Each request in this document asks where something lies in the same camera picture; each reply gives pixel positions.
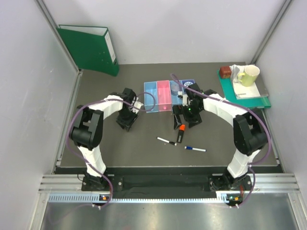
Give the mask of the orange highlighter marker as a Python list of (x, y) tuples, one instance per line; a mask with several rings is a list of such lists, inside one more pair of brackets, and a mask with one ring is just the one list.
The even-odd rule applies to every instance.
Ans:
[(185, 132), (185, 125), (182, 124), (178, 130), (177, 143), (182, 143), (184, 132)]

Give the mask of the blue white marker pen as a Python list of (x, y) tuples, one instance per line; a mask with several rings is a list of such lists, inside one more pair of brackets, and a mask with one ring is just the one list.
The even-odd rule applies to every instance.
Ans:
[(186, 150), (194, 150), (194, 151), (206, 152), (206, 149), (199, 149), (199, 148), (194, 148), (194, 147), (191, 147), (191, 146), (185, 146), (184, 148)]

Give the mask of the black white marker pen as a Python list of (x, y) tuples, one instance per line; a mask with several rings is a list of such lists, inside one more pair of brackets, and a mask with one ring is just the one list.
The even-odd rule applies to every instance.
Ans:
[(162, 141), (162, 142), (165, 142), (165, 143), (168, 143), (168, 144), (171, 144), (171, 145), (174, 145), (176, 146), (177, 143), (176, 142), (173, 142), (173, 141), (169, 141), (169, 140), (166, 140), (164, 138), (161, 138), (161, 137), (157, 137), (158, 140)]

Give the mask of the sky blue drawer box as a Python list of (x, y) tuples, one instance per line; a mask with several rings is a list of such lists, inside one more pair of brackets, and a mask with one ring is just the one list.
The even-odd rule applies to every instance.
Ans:
[(179, 95), (182, 95), (183, 91), (184, 91), (184, 90), (182, 89), (182, 86), (181, 86), (181, 91), (178, 92), (178, 95), (172, 95), (172, 94), (171, 94), (172, 105), (180, 105), (180, 100), (178, 99), (178, 96), (179, 96)]

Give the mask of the patterned washi tape roll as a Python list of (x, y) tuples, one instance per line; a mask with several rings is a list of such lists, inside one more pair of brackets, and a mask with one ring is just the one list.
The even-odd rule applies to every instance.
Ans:
[(189, 87), (190, 85), (194, 84), (195, 81), (193, 81), (193, 80), (186, 80), (186, 81), (184, 81), (184, 80), (183, 80), (182, 83), (183, 83), (183, 85), (184, 85), (185, 87)]

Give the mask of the pink drawer box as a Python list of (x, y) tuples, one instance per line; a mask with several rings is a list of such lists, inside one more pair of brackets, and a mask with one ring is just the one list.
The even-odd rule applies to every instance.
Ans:
[(172, 98), (170, 82), (168, 80), (157, 81), (158, 109), (159, 112), (172, 110)]

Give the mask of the purple drawer box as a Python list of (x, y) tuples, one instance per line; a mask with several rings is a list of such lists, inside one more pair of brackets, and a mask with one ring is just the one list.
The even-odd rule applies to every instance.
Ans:
[(194, 84), (195, 80), (191, 80), (191, 79), (190, 80), (181, 80), (180, 82), (182, 83), (182, 85), (183, 85), (182, 89), (184, 90), (186, 87)]

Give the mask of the teal clip file folder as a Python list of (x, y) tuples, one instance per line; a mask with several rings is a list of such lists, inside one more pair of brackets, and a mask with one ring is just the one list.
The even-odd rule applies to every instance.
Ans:
[(249, 99), (237, 99), (235, 96), (235, 92), (232, 86), (232, 83), (229, 79), (222, 79), (219, 74), (219, 70), (217, 70), (217, 75), (221, 84), (221, 87), (224, 92), (225, 98), (235, 104), (242, 105), (246, 108), (271, 108), (271, 102), (269, 101), (268, 97), (262, 98), (249, 98)]

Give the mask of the light blue drawer box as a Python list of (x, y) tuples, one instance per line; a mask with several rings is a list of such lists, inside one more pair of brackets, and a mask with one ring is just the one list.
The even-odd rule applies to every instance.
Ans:
[(157, 82), (145, 82), (144, 83), (144, 107), (148, 113), (159, 112), (158, 109), (158, 91)]

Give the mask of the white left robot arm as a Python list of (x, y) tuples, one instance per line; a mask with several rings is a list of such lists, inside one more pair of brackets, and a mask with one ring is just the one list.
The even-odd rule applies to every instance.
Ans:
[(106, 165), (100, 152), (99, 144), (103, 136), (104, 120), (118, 112), (116, 119), (119, 126), (129, 131), (138, 118), (138, 109), (142, 107), (136, 93), (125, 88), (122, 93), (113, 92), (105, 99), (90, 106), (78, 106), (69, 138), (82, 153), (86, 162), (86, 173), (83, 179), (84, 191), (102, 191), (108, 187), (109, 179), (105, 176)]

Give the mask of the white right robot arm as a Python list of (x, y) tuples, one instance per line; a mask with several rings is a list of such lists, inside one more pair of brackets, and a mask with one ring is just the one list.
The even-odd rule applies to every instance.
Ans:
[(233, 158), (223, 174), (210, 177), (209, 183), (213, 191), (236, 189), (245, 179), (255, 156), (268, 143), (261, 110), (246, 111), (230, 104), (213, 90), (202, 91), (196, 83), (180, 87), (177, 96), (182, 99), (182, 104), (173, 106), (174, 129), (182, 125), (181, 115), (190, 128), (200, 124), (201, 111), (211, 112), (233, 127), (236, 147)]

